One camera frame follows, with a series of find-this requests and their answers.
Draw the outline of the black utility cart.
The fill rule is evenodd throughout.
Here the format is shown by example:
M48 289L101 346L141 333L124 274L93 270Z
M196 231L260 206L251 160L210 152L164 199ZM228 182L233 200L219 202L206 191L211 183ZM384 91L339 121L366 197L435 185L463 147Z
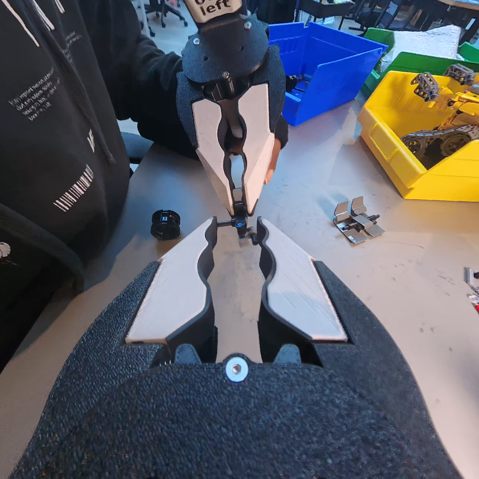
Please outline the black utility cart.
M298 0L296 1L294 22L300 20L301 12L312 16L314 22L317 18L326 19L328 17L339 16L341 21L338 30L340 30L345 17L355 6L356 3L351 0Z

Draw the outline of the green plastic bin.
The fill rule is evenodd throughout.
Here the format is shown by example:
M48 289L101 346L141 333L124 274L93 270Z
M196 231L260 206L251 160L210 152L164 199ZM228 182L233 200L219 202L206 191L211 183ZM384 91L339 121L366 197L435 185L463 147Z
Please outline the green plastic bin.
M478 73L479 50L478 42L470 44L464 42L458 47L458 53L455 59L449 59L438 56L428 56L409 51L402 51L390 59L394 46L394 32L387 29L369 28L363 35L364 38L377 41L387 45L386 53L380 58L372 72L368 75L361 87L361 92L368 98L380 84L384 76L389 71L402 71L422 73L429 72L433 75L441 75L446 69L455 63L465 65Z

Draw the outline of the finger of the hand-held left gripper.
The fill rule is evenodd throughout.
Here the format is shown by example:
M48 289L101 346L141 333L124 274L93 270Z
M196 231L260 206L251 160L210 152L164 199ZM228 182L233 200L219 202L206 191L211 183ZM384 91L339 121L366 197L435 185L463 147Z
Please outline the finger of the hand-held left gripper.
M242 184L247 214L252 216L271 161L274 134L270 130L269 86L251 86L238 101L245 126L243 157L246 161Z
M210 99L203 99L192 104L196 135L196 153L207 175L230 216L234 216L234 202L230 176L225 173L225 163L229 156L224 141L219 140L219 133L225 133L227 124L222 118L220 105Z

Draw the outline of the yellow toy robot model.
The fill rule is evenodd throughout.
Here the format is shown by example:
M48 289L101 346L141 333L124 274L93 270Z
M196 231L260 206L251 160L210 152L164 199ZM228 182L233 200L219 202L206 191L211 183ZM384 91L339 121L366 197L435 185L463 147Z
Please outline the yellow toy robot model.
M461 63L455 63L448 66L444 76L469 89L454 92L449 87L441 87L429 72L417 74L410 82L415 86L414 94L428 103L428 107L451 111L433 129L418 130L400 138L426 169L479 137L479 97L473 89L476 86L476 72Z

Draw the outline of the grey office chair seat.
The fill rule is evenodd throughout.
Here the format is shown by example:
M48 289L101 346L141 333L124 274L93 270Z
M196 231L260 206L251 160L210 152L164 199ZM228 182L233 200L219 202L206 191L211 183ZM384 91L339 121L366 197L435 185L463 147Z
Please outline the grey office chair seat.
M129 162L135 165L140 164L154 142L139 134L121 132L121 135L129 157Z

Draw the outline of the dark metal rod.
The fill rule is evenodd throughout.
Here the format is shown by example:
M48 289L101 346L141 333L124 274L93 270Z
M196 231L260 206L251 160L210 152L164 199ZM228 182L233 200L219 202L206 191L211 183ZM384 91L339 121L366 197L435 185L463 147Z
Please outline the dark metal rod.
M344 222L344 226L341 227L341 230L356 230L358 232L366 231L377 224L378 218L380 218L380 215L372 215L369 217L365 217L363 215L350 216L350 218L348 218L348 221Z

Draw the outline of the black office chair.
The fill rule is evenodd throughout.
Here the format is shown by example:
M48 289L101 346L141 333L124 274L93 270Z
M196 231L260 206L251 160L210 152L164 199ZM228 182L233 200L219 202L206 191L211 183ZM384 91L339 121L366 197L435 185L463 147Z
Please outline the black office chair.
M150 26L150 19L155 17L160 21L160 26L162 28L166 27L165 19L167 14L172 14L178 17L178 19L183 23L184 27L188 27L188 21L181 15L181 13L170 5L174 1L165 1L165 0L148 0L140 1L140 8L142 8L144 14L143 19L140 20L140 26L150 37L155 37L155 32Z

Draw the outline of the blue plastic bin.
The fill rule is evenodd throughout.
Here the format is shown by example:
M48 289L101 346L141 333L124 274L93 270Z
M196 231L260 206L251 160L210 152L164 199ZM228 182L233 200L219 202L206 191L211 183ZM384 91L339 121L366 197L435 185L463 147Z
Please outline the blue plastic bin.
M343 105L360 91L387 46L317 23L269 26L269 44L277 44L288 76L302 81L286 93L283 117L297 126Z

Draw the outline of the yellow plastic bin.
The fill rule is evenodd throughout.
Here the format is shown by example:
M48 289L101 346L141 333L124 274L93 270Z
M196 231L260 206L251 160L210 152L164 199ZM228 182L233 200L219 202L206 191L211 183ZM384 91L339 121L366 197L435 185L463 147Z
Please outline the yellow plastic bin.
M410 82L417 74L390 71L371 94L358 120L361 137L405 199L478 201L479 147L472 141L430 169L405 147L403 135L429 130L442 123L450 110L428 107L414 94ZM441 87L468 90L449 77L434 76Z

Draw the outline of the person's black printed hoodie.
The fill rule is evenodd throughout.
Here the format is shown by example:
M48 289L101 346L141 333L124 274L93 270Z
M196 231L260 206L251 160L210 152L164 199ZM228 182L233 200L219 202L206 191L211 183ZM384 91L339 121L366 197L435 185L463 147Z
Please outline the person's black printed hoodie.
M86 1L1 1L1 370L77 285L129 183Z

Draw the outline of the grey panel brick assembly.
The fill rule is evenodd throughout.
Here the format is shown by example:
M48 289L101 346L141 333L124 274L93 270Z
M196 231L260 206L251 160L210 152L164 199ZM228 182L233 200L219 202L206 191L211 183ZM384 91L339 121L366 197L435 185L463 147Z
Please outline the grey panel brick assembly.
M338 203L334 210L334 216L332 219L333 224L351 243L359 244L369 238L378 237L384 234L384 229L382 229L378 224L372 226L372 228L366 231L361 232L358 232L356 230L342 231L341 227L344 226L344 222L348 221L348 218L350 218L350 216L356 215L363 215L365 217L372 216L368 215L367 213L367 208L364 205L363 196L358 196L351 201L346 200L341 203Z

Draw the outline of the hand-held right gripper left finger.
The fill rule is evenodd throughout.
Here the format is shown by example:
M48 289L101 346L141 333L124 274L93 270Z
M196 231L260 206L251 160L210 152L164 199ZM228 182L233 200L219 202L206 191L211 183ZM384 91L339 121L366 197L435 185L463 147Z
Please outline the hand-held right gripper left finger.
M160 344L170 356L191 344L202 362L216 361L218 329L208 277L217 239L217 219L209 218L159 259L127 344Z

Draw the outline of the black toy wheel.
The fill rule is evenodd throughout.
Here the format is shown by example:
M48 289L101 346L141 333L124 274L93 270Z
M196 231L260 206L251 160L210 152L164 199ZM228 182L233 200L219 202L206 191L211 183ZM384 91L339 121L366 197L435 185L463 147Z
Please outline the black toy wheel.
M181 217L172 210L157 210L151 217L151 235L158 240L175 240L181 235Z

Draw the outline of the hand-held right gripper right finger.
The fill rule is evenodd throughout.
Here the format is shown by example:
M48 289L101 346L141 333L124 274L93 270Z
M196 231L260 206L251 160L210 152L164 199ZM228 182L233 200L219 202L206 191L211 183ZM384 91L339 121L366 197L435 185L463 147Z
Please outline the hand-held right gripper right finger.
M346 344L348 335L333 305L319 263L265 218L257 219L264 276L257 321L262 361L274 361L284 345L301 361L319 361L316 344Z

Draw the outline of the small black grey brick assembly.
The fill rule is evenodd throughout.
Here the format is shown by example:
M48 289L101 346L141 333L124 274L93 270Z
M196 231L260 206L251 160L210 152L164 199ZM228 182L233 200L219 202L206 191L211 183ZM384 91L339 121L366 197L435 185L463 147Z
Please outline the small black grey brick assembly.
M246 207L245 195L242 188L235 188L232 191L234 215L230 220L218 221L219 227L233 227L238 234L238 241L241 247L257 245L257 234L248 226L248 212Z

